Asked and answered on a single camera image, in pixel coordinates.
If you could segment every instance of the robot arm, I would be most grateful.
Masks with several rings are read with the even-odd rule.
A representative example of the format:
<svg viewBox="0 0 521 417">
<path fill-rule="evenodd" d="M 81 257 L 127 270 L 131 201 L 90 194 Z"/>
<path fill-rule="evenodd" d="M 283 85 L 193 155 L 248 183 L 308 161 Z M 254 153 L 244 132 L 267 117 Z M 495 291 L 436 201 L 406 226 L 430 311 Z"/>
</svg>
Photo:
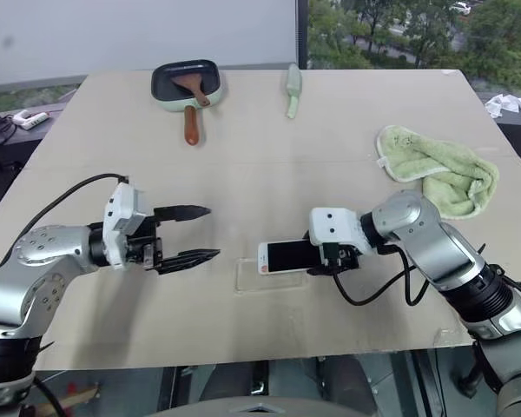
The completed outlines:
<svg viewBox="0 0 521 417">
<path fill-rule="evenodd" d="M 0 267 L 0 415 L 19 415 L 28 394 L 36 356 L 68 285 L 79 275 L 128 262 L 159 274 L 192 268 L 218 255 L 196 249 L 163 259 L 156 237 L 161 222 L 192 220 L 210 213 L 198 206 L 155 208 L 147 215 L 141 193 L 119 183 L 104 222 L 89 226 L 46 226 L 17 240 Z"/>
<path fill-rule="evenodd" d="M 363 254 L 370 252 L 367 243 L 378 248 L 401 241 L 475 339 L 485 379 L 498 393 L 498 416 L 521 416 L 521 296 L 506 284 L 502 268 L 488 265 L 454 227 L 441 221 L 430 201 L 404 190 L 358 221 L 349 210 L 316 208 L 309 231 L 313 244 L 360 242 Z"/>
</svg>

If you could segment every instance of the smartphone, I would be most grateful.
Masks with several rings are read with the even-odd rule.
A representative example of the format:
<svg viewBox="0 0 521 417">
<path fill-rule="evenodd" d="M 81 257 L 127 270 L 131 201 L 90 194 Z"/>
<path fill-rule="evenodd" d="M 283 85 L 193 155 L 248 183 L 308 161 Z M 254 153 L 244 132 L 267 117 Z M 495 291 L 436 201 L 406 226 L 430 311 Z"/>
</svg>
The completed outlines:
<svg viewBox="0 0 521 417">
<path fill-rule="evenodd" d="M 268 242 L 259 245 L 259 274 L 306 271 L 322 264 L 320 250 L 308 239 Z"/>
</svg>

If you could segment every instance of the phone screen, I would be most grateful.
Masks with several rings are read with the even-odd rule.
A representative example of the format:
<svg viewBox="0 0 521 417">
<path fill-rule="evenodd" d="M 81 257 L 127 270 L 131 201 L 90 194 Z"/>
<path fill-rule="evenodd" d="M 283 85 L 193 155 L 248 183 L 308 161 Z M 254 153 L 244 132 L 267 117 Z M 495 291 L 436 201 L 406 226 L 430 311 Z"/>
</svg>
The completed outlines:
<svg viewBox="0 0 521 417">
<path fill-rule="evenodd" d="M 319 248 L 310 241 L 268 243 L 268 271 L 309 269 L 321 264 Z"/>
</svg>

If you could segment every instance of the beige table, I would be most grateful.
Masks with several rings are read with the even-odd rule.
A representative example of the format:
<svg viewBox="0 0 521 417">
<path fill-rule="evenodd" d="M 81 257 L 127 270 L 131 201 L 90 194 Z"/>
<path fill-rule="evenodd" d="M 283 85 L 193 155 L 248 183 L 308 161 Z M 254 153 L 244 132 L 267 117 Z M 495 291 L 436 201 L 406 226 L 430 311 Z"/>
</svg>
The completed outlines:
<svg viewBox="0 0 521 417">
<path fill-rule="evenodd" d="M 201 112 L 206 141 L 183 141 L 181 114 L 155 105 L 149 72 L 90 76 L 0 204 L 0 258 L 23 225 L 71 184 L 130 175 L 151 206 L 203 204 L 212 215 L 160 230 L 167 254 L 220 248 L 198 268 L 158 276 L 103 268 L 69 288 L 43 342 L 41 369 L 157 367 L 467 344 L 433 290 L 416 308 L 397 284 L 346 304 L 331 278 L 256 275 L 259 242 L 301 237 L 316 206 L 366 212 L 402 185 L 378 167 L 374 138 L 403 124 L 472 147 L 498 165 L 490 207 L 454 222 L 485 257 L 521 280 L 521 161 L 457 71 L 307 71 L 299 113 L 285 118 L 280 71 L 227 71 L 226 97 Z M 44 223 L 101 220 L 114 181 L 82 189 Z M 400 270 L 364 257 L 343 278 L 358 299 Z M 413 293 L 421 277 L 415 276 Z M 284 286 L 280 289 L 266 287 Z"/>
</svg>

